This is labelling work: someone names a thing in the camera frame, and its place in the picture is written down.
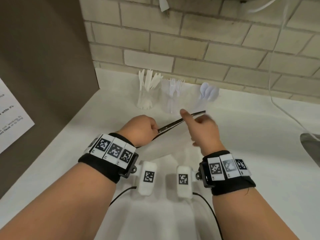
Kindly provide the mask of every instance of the person's left hand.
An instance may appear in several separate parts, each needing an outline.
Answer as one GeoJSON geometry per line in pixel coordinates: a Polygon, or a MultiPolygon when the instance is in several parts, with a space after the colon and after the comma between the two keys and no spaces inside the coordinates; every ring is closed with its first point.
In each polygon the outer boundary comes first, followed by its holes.
{"type": "Polygon", "coordinates": [[[128,139],[135,147],[150,143],[158,134],[156,121],[146,115],[139,115],[129,120],[118,132],[128,139]]]}

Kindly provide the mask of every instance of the black wristband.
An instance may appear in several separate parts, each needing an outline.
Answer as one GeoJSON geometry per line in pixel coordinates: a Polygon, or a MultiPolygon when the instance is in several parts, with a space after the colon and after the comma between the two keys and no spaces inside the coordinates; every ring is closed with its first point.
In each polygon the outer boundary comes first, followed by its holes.
{"type": "MultiPolygon", "coordinates": [[[[133,144],[122,135],[119,135],[117,133],[110,133],[109,135],[116,137],[133,146],[133,144]]],[[[104,176],[106,176],[108,179],[110,179],[114,183],[118,183],[120,180],[119,171],[121,168],[111,162],[98,158],[90,153],[84,154],[82,157],[79,158],[78,162],[89,165],[90,167],[94,168],[98,172],[102,173],[104,176]]]]}
{"type": "MultiPolygon", "coordinates": [[[[210,155],[207,155],[203,158],[203,161],[208,161],[208,158],[212,157],[219,157],[222,155],[230,154],[229,151],[223,150],[211,153],[210,155]]],[[[211,188],[211,193],[214,196],[223,195],[227,193],[231,193],[234,191],[242,190],[242,189],[248,189],[248,188],[254,188],[256,184],[251,179],[250,176],[239,176],[239,177],[233,177],[233,178],[227,178],[227,174],[225,169],[222,167],[223,175],[225,177],[225,180],[222,181],[214,181],[215,185],[211,188]]]]}

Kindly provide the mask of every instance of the hand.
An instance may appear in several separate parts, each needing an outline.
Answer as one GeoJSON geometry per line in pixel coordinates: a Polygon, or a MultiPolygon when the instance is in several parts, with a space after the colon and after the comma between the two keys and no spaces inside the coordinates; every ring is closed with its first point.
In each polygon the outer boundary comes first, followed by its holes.
{"type": "Polygon", "coordinates": [[[118,132],[128,139],[135,147],[150,143],[158,134],[156,121],[146,115],[133,117],[118,132]]]}
{"type": "Polygon", "coordinates": [[[220,141],[218,125],[210,116],[204,114],[193,119],[186,110],[180,110],[181,117],[186,122],[191,140],[195,147],[200,147],[203,156],[226,150],[220,141]]]}

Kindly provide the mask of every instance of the backsplash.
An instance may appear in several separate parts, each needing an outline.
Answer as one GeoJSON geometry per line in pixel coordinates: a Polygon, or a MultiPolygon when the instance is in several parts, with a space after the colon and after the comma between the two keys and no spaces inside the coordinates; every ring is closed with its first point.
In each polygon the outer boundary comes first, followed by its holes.
{"type": "MultiPolygon", "coordinates": [[[[136,74],[149,68],[269,94],[268,61],[286,0],[252,14],[243,11],[251,4],[238,1],[167,1],[169,16],[158,0],[80,0],[94,66],[136,74]]],[[[291,0],[273,56],[273,96],[320,103],[319,10],[320,0],[291,0]]]]}

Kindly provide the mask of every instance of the forearm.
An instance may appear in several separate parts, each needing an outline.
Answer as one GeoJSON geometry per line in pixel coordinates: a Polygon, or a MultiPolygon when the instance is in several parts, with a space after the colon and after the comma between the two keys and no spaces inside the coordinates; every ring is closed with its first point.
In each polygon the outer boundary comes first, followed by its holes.
{"type": "Polygon", "coordinates": [[[212,197],[224,240],[298,239],[255,188],[212,197]]]}
{"type": "Polygon", "coordinates": [[[94,239],[116,184],[78,163],[0,230],[0,239],[94,239]]]}

